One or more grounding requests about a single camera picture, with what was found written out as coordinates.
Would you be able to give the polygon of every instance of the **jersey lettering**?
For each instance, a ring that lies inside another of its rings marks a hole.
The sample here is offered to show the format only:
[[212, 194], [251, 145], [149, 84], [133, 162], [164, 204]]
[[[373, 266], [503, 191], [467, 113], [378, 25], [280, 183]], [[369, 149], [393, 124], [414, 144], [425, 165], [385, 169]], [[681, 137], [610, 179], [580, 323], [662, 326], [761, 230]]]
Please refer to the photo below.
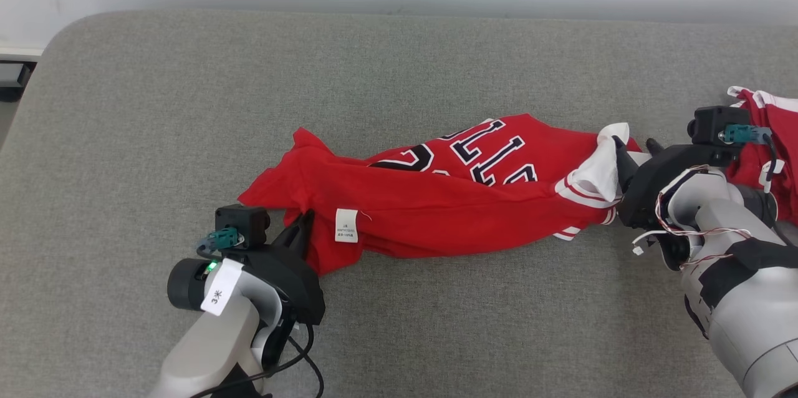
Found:
[[488, 133], [493, 133], [502, 127], [504, 127], [504, 122], [501, 120], [492, 120], [490, 125], [488, 125], [488, 128], [471, 134], [471, 136], [466, 137], [464, 140], [454, 142], [451, 144], [451, 149], [454, 150], [454, 153], [457, 155], [457, 157], [459, 157], [463, 164], [469, 165], [476, 159], [476, 157], [482, 154], [482, 151], [479, 150], [479, 147], [475, 147], [473, 150], [468, 150], [468, 145], [473, 144], [482, 136], [485, 136]]
[[416, 145], [410, 150], [401, 153], [403, 156], [410, 155], [413, 160], [397, 161], [393, 159], [384, 159], [382, 161], [371, 164], [372, 167], [394, 168], [394, 170], [410, 170], [413, 172], [424, 172], [430, 165], [433, 164], [435, 155], [427, 144]]
[[510, 153], [513, 151], [519, 150], [524, 146], [524, 139], [521, 139], [521, 136], [513, 137], [510, 139], [510, 142], [507, 143], [504, 147], [501, 148], [496, 154], [488, 158], [486, 162], [477, 163], [471, 168], [471, 177], [477, 183], [482, 183], [483, 185], [487, 185], [487, 187], [492, 187], [493, 184], [496, 182], [496, 177], [493, 175], [484, 176], [485, 172], [489, 168], [493, 168], [495, 165], [499, 164], [502, 159], [505, 159]]
[[538, 174], [535, 173], [534, 164], [524, 165], [524, 167], [519, 168], [519, 170], [510, 173], [510, 176], [504, 179], [504, 184], [509, 185], [510, 183], [515, 183], [520, 181], [525, 181], [525, 182], [538, 181]]

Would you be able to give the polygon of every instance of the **white label sticker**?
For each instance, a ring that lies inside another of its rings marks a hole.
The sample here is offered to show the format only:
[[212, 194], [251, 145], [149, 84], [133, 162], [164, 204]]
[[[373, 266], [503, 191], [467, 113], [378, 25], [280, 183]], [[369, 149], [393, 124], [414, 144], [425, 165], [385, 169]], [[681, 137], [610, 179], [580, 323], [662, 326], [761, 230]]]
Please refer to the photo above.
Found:
[[357, 225], [355, 224], [357, 210], [337, 210], [335, 212], [335, 241], [357, 242]]
[[213, 278], [211, 287], [208, 288], [208, 293], [200, 305], [203, 311], [209, 312], [215, 316], [222, 314], [224, 307], [228, 305], [230, 296], [236, 288], [241, 276], [241, 268], [244, 265], [240, 262], [225, 259], [222, 265], [219, 266], [219, 271]]

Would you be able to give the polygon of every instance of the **gray fabric surface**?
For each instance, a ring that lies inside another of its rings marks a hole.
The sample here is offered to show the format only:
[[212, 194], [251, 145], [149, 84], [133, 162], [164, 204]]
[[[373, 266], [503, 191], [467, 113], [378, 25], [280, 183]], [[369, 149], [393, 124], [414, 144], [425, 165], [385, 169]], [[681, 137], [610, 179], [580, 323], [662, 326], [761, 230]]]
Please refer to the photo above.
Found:
[[[620, 22], [148, 11], [50, 44], [0, 150], [3, 396], [145, 396], [197, 314], [172, 265], [300, 125], [367, 157], [528, 112], [686, 142], [730, 85], [798, 96], [798, 32]], [[502, 253], [367, 253], [322, 279], [330, 397], [741, 396], [635, 232]], [[300, 364], [277, 398], [313, 396]]]

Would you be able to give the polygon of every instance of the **red jersey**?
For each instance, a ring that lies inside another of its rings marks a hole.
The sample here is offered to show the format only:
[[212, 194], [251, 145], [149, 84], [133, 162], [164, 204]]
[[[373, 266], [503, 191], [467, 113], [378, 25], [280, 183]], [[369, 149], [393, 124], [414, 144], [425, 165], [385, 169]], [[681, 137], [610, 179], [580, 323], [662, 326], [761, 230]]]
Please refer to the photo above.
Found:
[[[729, 95], [741, 100], [738, 105], [751, 113], [751, 124], [769, 127], [773, 131], [776, 154], [784, 160], [781, 173], [773, 176], [770, 192], [779, 205], [778, 220], [798, 225], [798, 191], [795, 178], [798, 174], [798, 99], [776, 97], [765, 91], [732, 86]], [[729, 166], [726, 176], [730, 182], [760, 190], [760, 173], [764, 163], [770, 161], [767, 145], [746, 144], [740, 160]]]
[[626, 124], [598, 135], [561, 130], [521, 114], [357, 160], [299, 129], [294, 148], [239, 201], [287, 208], [287, 223], [314, 210], [307, 260], [319, 274], [353, 264], [364, 249], [427, 258], [550, 235], [570, 241], [615, 218], [611, 137], [639, 150], [628, 133]]

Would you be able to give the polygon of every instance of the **folded red garment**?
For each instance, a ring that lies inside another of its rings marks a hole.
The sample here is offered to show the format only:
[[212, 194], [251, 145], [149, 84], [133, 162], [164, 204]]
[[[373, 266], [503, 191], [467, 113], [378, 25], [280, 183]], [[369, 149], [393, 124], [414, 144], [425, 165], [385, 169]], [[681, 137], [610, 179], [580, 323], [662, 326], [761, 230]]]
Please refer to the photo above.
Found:
[[[770, 192], [779, 205], [778, 220], [798, 225], [798, 191], [795, 178], [798, 171], [798, 99], [776, 97], [765, 91], [732, 86], [729, 95], [741, 100], [738, 104], [751, 113], [751, 123], [769, 127], [773, 131], [776, 154], [784, 160], [781, 173], [774, 175]], [[764, 163], [770, 161], [767, 145], [746, 144], [740, 160], [729, 166], [726, 176], [730, 182], [761, 190], [760, 173]]]
[[320, 275], [357, 262], [362, 250], [427, 258], [551, 235], [570, 241], [615, 218], [613, 135], [639, 151], [627, 124], [597, 135], [521, 114], [362, 161], [335, 156], [299, 129], [291, 151], [239, 201], [285, 208], [287, 224], [314, 210], [307, 260]]

